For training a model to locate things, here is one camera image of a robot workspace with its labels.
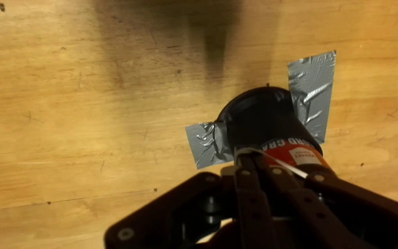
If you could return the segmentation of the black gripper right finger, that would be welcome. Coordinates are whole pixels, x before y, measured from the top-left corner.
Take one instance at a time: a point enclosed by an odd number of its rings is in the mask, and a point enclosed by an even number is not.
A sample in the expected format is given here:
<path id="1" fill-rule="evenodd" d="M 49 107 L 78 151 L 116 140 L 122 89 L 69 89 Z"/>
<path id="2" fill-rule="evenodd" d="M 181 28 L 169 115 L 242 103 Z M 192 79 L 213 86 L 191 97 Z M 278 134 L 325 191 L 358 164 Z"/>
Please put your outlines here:
<path id="1" fill-rule="evenodd" d="M 353 235 L 313 191 L 297 183 L 299 177 L 308 179 L 306 172 L 282 162 L 268 165 L 264 157 L 257 157 L 254 162 L 259 172 L 267 177 L 267 183 L 292 206 L 324 249 L 365 248 L 365 244 Z"/>

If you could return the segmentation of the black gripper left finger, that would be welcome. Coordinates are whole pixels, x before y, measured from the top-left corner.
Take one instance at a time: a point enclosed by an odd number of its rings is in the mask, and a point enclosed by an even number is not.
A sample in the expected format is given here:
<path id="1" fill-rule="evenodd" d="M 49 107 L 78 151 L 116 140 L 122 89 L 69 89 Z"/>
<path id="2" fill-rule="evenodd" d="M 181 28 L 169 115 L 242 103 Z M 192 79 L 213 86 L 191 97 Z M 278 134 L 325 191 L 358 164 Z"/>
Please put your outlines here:
<path id="1" fill-rule="evenodd" d="M 275 231 L 266 193 L 256 170 L 253 155 L 237 159 L 235 190 L 238 197 L 238 223 L 243 249 L 274 249 Z"/>

